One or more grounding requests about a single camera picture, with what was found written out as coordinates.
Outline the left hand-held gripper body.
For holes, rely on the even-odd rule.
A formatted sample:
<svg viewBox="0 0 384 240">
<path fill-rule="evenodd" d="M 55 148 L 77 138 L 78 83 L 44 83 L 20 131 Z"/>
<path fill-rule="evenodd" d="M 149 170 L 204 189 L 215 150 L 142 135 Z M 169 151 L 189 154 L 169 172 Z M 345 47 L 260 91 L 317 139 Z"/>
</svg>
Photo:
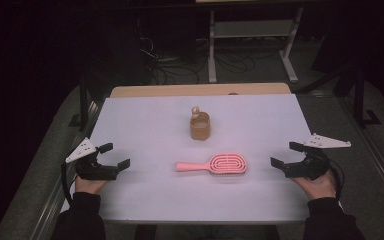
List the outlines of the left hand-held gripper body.
<svg viewBox="0 0 384 240">
<path fill-rule="evenodd" d="M 119 171 L 116 166 L 104 166 L 98 162 L 96 146 L 85 137 L 66 157 L 66 163 L 75 163 L 76 173 L 85 180 L 116 180 Z"/>
</svg>

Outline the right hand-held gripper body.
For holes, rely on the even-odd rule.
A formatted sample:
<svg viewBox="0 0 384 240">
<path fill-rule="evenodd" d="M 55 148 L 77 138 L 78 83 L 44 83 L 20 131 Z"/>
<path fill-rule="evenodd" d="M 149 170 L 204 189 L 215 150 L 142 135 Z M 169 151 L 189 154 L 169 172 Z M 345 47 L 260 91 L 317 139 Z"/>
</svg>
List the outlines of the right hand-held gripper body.
<svg viewBox="0 0 384 240">
<path fill-rule="evenodd" d="M 286 178 L 309 178 L 315 180 L 331 170 L 338 178 L 337 171 L 331 166 L 331 160 L 323 152 L 324 149 L 348 148 L 350 141 L 341 141 L 313 133 L 303 143 L 307 152 L 300 152 L 305 155 L 304 159 L 296 163 L 284 163 L 283 173 Z"/>
</svg>

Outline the pink hairbrush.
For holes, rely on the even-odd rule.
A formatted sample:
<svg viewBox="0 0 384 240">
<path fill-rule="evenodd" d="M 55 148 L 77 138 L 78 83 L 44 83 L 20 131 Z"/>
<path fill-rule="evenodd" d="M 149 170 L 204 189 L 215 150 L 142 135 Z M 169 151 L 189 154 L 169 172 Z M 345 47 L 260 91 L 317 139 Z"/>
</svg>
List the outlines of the pink hairbrush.
<svg viewBox="0 0 384 240">
<path fill-rule="evenodd" d="M 213 175 L 237 175 L 244 174 L 247 170 L 246 160 L 237 153 L 216 154 L 205 163 L 177 162 L 177 172 L 208 171 Z"/>
</svg>

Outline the person's left hand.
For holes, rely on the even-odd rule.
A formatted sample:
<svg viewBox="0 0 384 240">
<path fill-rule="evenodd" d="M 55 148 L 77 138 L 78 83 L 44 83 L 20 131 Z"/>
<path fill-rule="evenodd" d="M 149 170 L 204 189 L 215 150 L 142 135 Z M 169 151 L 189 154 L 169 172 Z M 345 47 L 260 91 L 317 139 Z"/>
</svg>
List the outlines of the person's left hand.
<svg viewBox="0 0 384 240">
<path fill-rule="evenodd" d="M 78 177 L 75 180 L 75 191 L 97 195 L 106 184 L 105 180 L 85 180 Z"/>
</svg>

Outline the person's right hand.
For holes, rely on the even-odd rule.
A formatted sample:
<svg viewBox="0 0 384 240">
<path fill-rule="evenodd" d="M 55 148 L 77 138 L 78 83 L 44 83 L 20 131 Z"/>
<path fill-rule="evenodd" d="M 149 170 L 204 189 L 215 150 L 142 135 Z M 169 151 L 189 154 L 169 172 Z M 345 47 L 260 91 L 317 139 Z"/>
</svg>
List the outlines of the person's right hand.
<svg viewBox="0 0 384 240">
<path fill-rule="evenodd" d="M 306 194 L 309 200 L 336 197 L 336 183 L 330 171 L 315 180 L 306 178 L 292 178 Z"/>
</svg>

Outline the white table cover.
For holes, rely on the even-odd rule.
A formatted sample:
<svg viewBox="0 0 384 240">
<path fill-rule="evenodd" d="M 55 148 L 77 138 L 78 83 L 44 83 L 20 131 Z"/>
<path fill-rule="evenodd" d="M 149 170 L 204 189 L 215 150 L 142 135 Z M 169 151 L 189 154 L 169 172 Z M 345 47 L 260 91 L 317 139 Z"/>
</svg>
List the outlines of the white table cover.
<svg viewBox="0 0 384 240">
<path fill-rule="evenodd" d="M 205 141 L 190 134 L 191 109 L 210 116 Z M 91 135 L 103 165 L 131 165 L 101 192 L 100 215 L 131 223 L 289 223 L 308 215 L 303 191 L 273 168 L 270 158 L 298 162 L 289 143 L 310 130 L 292 94 L 109 98 Z M 244 174 L 177 172 L 177 162 L 205 163 L 237 153 Z"/>
</svg>

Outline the black metal stand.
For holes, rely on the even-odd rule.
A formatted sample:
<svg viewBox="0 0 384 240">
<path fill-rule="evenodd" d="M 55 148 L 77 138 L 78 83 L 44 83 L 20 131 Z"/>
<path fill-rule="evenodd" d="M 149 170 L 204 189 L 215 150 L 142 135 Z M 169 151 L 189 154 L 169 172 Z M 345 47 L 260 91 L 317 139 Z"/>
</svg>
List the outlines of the black metal stand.
<svg viewBox="0 0 384 240">
<path fill-rule="evenodd" d="M 363 70 L 355 63 L 348 63 L 338 70 L 338 83 L 334 93 L 346 97 L 353 93 L 352 114 L 358 125 L 365 129 L 367 125 L 378 125 L 380 120 L 372 110 L 364 109 L 365 77 Z"/>
</svg>

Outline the white metal desk frame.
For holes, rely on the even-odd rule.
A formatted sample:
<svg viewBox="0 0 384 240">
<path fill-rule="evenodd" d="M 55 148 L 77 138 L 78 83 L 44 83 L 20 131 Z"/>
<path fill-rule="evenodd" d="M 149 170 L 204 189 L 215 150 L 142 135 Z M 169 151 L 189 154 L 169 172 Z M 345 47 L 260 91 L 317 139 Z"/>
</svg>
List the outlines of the white metal desk frame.
<svg viewBox="0 0 384 240">
<path fill-rule="evenodd" d="M 216 21 L 215 12 L 210 12 L 209 21 L 209 56 L 208 76 L 210 83 L 217 82 L 215 65 L 216 39 L 246 38 L 246 37 L 286 37 L 285 47 L 279 51 L 279 56 L 289 81 L 296 83 L 298 77 L 289 59 L 290 52 L 300 25 L 304 8 L 296 10 L 292 19 L 286 20 L 254 20 L 254 21 Z"/>
</svg>

